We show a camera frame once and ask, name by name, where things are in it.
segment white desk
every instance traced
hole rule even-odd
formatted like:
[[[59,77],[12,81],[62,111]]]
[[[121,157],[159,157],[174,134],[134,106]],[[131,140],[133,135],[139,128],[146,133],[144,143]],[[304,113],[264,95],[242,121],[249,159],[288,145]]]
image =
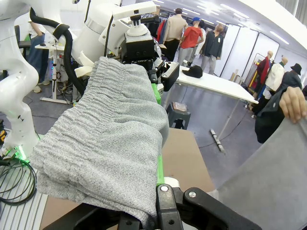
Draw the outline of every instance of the white desk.
[[[62,104],[67,104],[65,100],[59,100],[57,99],[57,70],[55,68],[55,65],[57,63],[57,56],[64,51],[64,46],[59,46],[59,45],[46,45],[46,46],[41,46],[37,45],[35,46],[36,49],[48,49],[49,51],[52,52],[52,59],[53,59],[53,70],[52,70],[52,98],[47,98],[47,97],[41,97],[41,101],[46,101],[46,102],[56,102],[56,103],[62,103]]]
[[[232,81],[223,79],[223,78],[219,78],[216,77],[214,75],[210,75],[208,73],[203,73],[201,78],[194,78],[194,77],[189,77],[187,75],[185,75],[182,70],[188,70],[187,67],[183,67],[180,66],[180,71],[179,71],[179,77],[176,81],[176,83],[178,84],[182,84],[182,85],[187,85],[187,86],[193,86],[199,89],[203,89],[203,90],[208,90],[208,91],[212,91],[212,92],[217,92],[220,93],[222,95],[228,96],[228,97],[232,97],[234,99],[237,99],[237,103],[235,105],[235,107],[233,108],[231,114],[228,116],[228,119],[224,125],[224,127],[222,128],[222,131],[220,132],[220,135],[217,136],[215,131],[213,129],[210,129],[210,132],[217,144],[217,146],[219,147],[220,151],[224,152],[224,148],[219,140],[219,138],[222,136],[223,132],[225,131],[228,122],[230,121],[234,111],[236,110],[236,107],[239,104],[239,101],[241,99],[251,102],[251,103],[255,103],[258,104],[258,101],[256,101],[254,99],[254,97],[252,95],[250,95],[242,86],[240,86],[237,83],[234,83]],[[171,95],[171,91],[168,93],[166,100],[165,100],[165,108],[168,105],[168,101]]]

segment brown table surface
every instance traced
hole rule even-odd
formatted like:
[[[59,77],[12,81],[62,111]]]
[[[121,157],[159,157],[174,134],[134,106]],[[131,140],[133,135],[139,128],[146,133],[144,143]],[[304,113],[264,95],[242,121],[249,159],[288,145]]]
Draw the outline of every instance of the brown table surface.
[[[198,187],[205,192],[215,189],[203,161],[193,133],[171,128],[162,150],[165,176],[179,180],[180,188],[186,191]],[[40,229],[59,219],[78,204],[48,196]]]

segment blue cap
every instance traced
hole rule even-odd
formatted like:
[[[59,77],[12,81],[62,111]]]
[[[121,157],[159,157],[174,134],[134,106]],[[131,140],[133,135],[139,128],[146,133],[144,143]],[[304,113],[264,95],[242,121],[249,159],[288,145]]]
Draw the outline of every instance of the blue cap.
[[[196,21],[200,22],[200,21],[201,21],[201,19],[200,19],[199,17],[195,17],[195,18],[193,18],[193,22],[196,22]]]

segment gray stool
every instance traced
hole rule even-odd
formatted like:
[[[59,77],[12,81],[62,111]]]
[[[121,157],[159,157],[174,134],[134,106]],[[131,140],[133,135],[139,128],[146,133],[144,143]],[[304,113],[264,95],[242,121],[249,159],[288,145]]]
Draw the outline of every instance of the gray stool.
[[[176,110],[173,107],[173,103],[170,103],[166,109],[168,115],[169,126],[172,127],[174,123],[176,123],[175,128],[183,128],[187,129],[189,120],[191,117],[191,113],[187,109],[187,111],[183,112],[180,110]]]

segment gray floor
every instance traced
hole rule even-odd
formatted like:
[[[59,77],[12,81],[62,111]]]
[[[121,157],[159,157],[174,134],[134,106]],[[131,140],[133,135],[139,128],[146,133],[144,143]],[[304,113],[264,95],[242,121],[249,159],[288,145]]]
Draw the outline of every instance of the gray floor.
[[[199,65],[200,62],[201,59],[195,59],[194,64]],[[42,93],[31,92],[24,98],[24,102],[29,104],[32,110],[36,131],[39,134],[46,134],[57,118],[72,105],[40,101],[40,97],[51,97],[51,85],[41,88]],[[164,93],[162,102],[166,96],[167,93]],[[229,135],[242,120],[233,133],[222,140],[226,149],[224,155],[213,144],[209,130],[213,128],[216,133],[221,131],[236,101],[226,96],[180,85],[174,86],[170,101],[182,101],[188,106],[191,112],[188,130],[194,133],[209,174],[217,187],[259,148],[260,144],[254,132],[255,120],[251,118],[251,113],[244,108],[243,103],[239,103],[222,137]],[[10,128],[10,123],[4,114],[0,113],[0,119],[4,119],[4,125]]]

